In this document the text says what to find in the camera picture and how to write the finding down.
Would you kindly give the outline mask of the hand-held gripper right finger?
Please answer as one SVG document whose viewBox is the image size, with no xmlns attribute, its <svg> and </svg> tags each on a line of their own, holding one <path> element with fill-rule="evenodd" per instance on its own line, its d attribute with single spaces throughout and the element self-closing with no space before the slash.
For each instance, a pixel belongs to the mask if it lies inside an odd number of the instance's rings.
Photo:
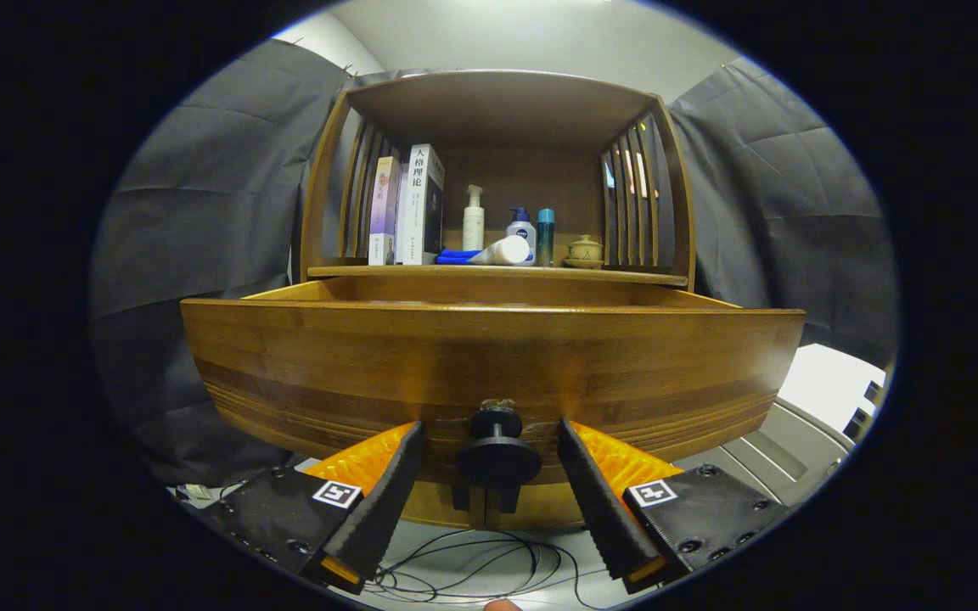
<svg viewBox="0 0 978 611">
<path fill-rule="evenodd" d="M 610 578 L 628 594 L 699 571 L 789 511 L 717 465 L 676 468 L 567 418 L 556 453 Z"/>
</svg>

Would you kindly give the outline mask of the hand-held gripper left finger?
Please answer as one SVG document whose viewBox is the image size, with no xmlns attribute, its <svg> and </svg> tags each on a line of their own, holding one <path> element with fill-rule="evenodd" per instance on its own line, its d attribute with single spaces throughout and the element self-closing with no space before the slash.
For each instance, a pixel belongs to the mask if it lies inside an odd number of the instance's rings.
<svg viewBox="0 0 978 611">
<path fill-rule="evenodd" d="M 260 474 L 200 518 L 284 571 L 357 595 L 391 545 L 423 457 L 423 423 L 405 423 L 308 469 Z"/>
</svg>

